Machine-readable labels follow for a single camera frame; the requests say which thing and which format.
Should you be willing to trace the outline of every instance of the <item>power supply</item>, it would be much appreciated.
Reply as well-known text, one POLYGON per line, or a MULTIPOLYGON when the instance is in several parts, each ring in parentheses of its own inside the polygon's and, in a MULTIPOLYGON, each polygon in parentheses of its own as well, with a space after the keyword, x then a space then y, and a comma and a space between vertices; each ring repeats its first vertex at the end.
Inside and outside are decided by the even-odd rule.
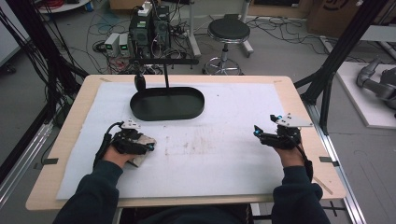
POLYGON ((169 6, 157 6, 153 11, 153 20, 157 44, 170 48, 169 36, 169 6))
POLYGON ((147 16, 134 15, 129 26, 129 34, 132 39, 133 53, 136 58, 151 58, 151 47, 153 43, 154 25, 152 22, 152 10, 147 16))
POLYGON ((131 44, 128 34, 120 34, 120 53, 123 57, 131 57, 131 44))
POLYGON ((109 57, 117 57, 120 53, 120 34, 111 34, 106 40, 105 47, 109 57))

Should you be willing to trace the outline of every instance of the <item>white device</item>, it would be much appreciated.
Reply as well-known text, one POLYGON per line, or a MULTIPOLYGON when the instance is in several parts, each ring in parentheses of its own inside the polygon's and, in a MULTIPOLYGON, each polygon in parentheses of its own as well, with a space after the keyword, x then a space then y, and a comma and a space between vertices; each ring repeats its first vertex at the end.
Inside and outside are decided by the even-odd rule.
POLYGON ((312 127, 314 124, 308 120, 305 119, 300 119, 296 116, 292 116, 291 113, 288 113, 285 116, 279 116, 277 117, 278 120, 275 121, 275 123, 285 126, 285 127, 290 127, 290 128, 299 128, 299 127, 312 127))
POLYGON ((111 34, 105 42, 105 48, 109 57, 117 57, 120 53, 120 34, 111 34))
POLYGON ((138 16, 148 16, 149 12, 152 9, 152 4, 150 3, 150 1, 146 1, 145 3, 143 3, 142 8, 143 8, 143 10, 137 11, 137 15, 138 16))
POLYGON ((120 53, 122 57, 131 57, 131 44, 128 34, 120 34, 120 53))

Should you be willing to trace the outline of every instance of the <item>dark sweater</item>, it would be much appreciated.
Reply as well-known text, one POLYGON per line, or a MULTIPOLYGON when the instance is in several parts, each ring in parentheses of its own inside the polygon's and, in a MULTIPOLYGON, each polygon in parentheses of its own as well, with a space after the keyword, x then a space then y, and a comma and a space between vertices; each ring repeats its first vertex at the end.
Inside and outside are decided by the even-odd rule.
MULTIPOLYGON (((322 190, 311 184, 304 167, 284 169, 282 186, 274 189, 273 223, 330 223, 319 200, 322 190)), ((90 175, 78 184, 54 223, 111 223, 119 199, 116 189, 122 170, 109 161, 99 161, 90 175)), ((146 218, 141 224, 240 223, 232 214, 216 206, 179 206, 146 218)))

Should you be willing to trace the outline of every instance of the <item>wooden table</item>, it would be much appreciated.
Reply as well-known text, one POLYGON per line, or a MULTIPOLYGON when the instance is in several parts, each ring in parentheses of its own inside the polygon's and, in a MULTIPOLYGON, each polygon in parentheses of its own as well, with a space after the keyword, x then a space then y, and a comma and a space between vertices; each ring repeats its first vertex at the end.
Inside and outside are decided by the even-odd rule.
MULTIPOLYGON (((91 108, 97 90, 102 82, 134 82, 134 76, 92 75, 85 79, 78 97, 62 127, 49 154, 49 158, 59 158, 57 164, 45 165, 26 202, 29 210, 61 209, 65 201, 56 200, 65 166, 91 108)), ((146 76, 147 82, 164 82, 163 76, 146 76)), ((273 83, 284 111, 301 119, 310 120, 300 96, 289 77, 265 76, 170 76, 170 83, 273 83)), ((304 150, 314 164, 314 182, 323 188, 323 199, 341 199, 346 196, 344 187, 332 163, 321 162, 319 157, 328 157, 315 128, 302 128, 304 150)), ((205 203, 269 203, 272 195, 235 195, 218 197, 183 197, 155 199, 120 199, 119 207, 205 204, 205 203)))

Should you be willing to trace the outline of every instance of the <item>metal stool base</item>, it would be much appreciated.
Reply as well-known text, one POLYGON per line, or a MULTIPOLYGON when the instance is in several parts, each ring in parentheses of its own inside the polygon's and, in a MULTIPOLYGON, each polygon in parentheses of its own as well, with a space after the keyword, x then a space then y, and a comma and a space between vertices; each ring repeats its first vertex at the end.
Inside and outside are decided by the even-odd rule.
POLYGON ((204 73, 208 75, 231 75, 231 76, 239 76, 242 74, 242 70, 239 67, 239 64, 231 59, 226 59, 225 61, 221 58, 213 58, 209 60, 204 65, 204 73))

